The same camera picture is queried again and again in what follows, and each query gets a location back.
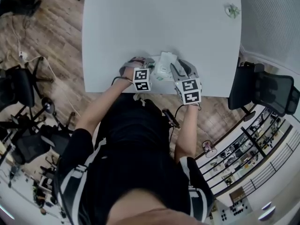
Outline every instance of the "wooden floor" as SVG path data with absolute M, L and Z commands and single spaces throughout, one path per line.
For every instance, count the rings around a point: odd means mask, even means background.
M 14 16 L 16 33 L 21 41 L 21 50 L 28 54 L 28 60 L 37 56 L 48 59 L 51 68 L 57 76 L 53 84 L 41 84 L 42 93 L 55 102 L 58 117 L 66 121 L 72 107 L 68 103 L 62 89 L 69 101 L 81 114 L 98 94 L 86 93 L 83 82 L 82 65 L 82 20 L 84 0 L 42 0 L 40 9 L 26 22 L 23 16 Z M 26 32 L 22 24 L 29 27 Z M 12 30 L 11 14 L 0 17 L 0 60 L 4 62 L 2 68 L 17 65 L 17 40 Z M 53 78 L 53 74 L 46 64 L 38 71 L 38 76 Z M 175 114 L 180 102 L 174 95 L 147 95 L 158 107 L 169 108 Z M 36 99 L 36 109 L 41 108 L 39 99 Z M 2 113 L 11 114 L 17 111 L 20 105 L 10 106 Z M 240 110 L 230 111 L 227 99 L 222 97 L 202 97 L 202 110 L 198 114 L 198 143 L 197 154 L 203 152 L 201 144 L 205 140 L 215 143 L 230 128 L 232 128 L 244 115 Z M 185 107 L 178 112 L 179 123 L 183 120 Z M 172 142 L 177 138 L 175 130 Z

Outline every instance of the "desk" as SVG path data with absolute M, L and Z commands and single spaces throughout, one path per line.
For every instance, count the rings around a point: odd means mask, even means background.
M 172 52 L 192 63 L 203 96 L 228 97 L 238 61 L 240 0 L 85 0 L 82 61 L 85 90 L 103 92 L 134 56 Z M 133 86 L 125 92 L 135 92 Z M 175 94 L 173 82 L 152 81 L 150 93 Z

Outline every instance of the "small white object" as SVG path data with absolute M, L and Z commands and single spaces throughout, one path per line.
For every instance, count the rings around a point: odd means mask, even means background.
M 160 58 L 155 65 L 155 77 L 158 80 L 174 81 L 170 64 L 175 64 L 177 56 L 171 52 L 161 52 Z
M 151 91 L 152 83 L 150 80 L 150 69 L 149 68 L 140 69 L 136 67 L 134 69 L 132 82 L 137 92 Z
M 175 82 L 175 89 L 184 105 L 201 102 L 201 83 L 199 78 Z
M 23 61 L 26 61 L 28 58 L 28 54 L 26 52 L 20 51 L 19 57 L 22 58 Z

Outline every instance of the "railing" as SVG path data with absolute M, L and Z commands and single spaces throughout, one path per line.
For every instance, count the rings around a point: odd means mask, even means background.
M 214 195 L 220 196 L 253 173 L 291 129 L 288 121 L 267 108 L 247 129 L 242 127 L 243 133 L 234 142 L 199 167 Z
M 244 195 L 233 199 L 233 203 L 236 203 L 239 200 L 249 196 L 258 188 L 260 188 L 266 181 L 268 181 L 285 164 L 299 144 L 300 133 L 296 131 L 291 137 L 290 141 L 286 143 L 283 149 L 272 161 L 269 162 L 264 170 L 262 170 L 255 178 L 250 179 L 248 183 L 242 186 L 244 189 Z
M 266 108 L 260 113 L 260 115 L 259 115 L 258 117 L 260 117 L 265 111 L 266 111 Z M 272 113 L 270 112 L 270 113 L 268 114 L 268 116 L 263 120 L 263 122 L 265 122 L 265 121 L 270 117 L 271 114 L 272 114 Z M 248 130 L 250 127 L 253 126 L 253 124 L 255 123 L 255 121 L 256 121 L 256 120 L 254 120 L 254 121 L 251 123 L 251 125 L 247 128 L 247 130 Z M 255 131 L 252 133 L 252 135 L 253 135 L 255 132 L 257 132 L 258 129 L 259 129 L 259 127 L 255 129 Z M 230 147 L 230 146 L 232 146 L 233 144 L 235 144 L 235 143 L 236 143 L 239 139 L 241 139 L 241 137 L 243 137 L 243 136 L 244 136 L 244 134 L 242 133 L 236 140 L 234 140 L 234 142 L 232 142 L 231 144 L 229 144 L 228 147 Z M 239 149 L 240 147 L 242 147 L 248 140 L 249 140 L 249 138 L 244 139 L 244 140 L 239 144 L 239 146 L 238 146 L 236 149 Z M 225 152 L 225 151 L 228 149 L 228 147 L 226 147 L 225 149 L 223 149 L 217 156 L 220 156 L 223 152 Z M 206 162 L 205 164 L 203 164 L 203 165 L 200 166 L 199 168 L 204 167 L 205 165 L 207 165 L 208 163 L 210 163 L 212 160 L 214 160 L 217 156 L 213 157 L 210 161 Z M 210 170 L 212 170 L 214 167 L 218 166 L 220 163 L 224 162 L 229 156 L 231 156 L 231 154 L 225 156 L 225 157 L 222 159 L 222 161 L 220 161 L 220 162 L 218 162 L 217 164 L 215 164 L 212 168 L 210 168 L 210 169 L 207 170 L 205 173 L 203 173 L 203 175 L 206 174 L 207 172 L 209 172 Z

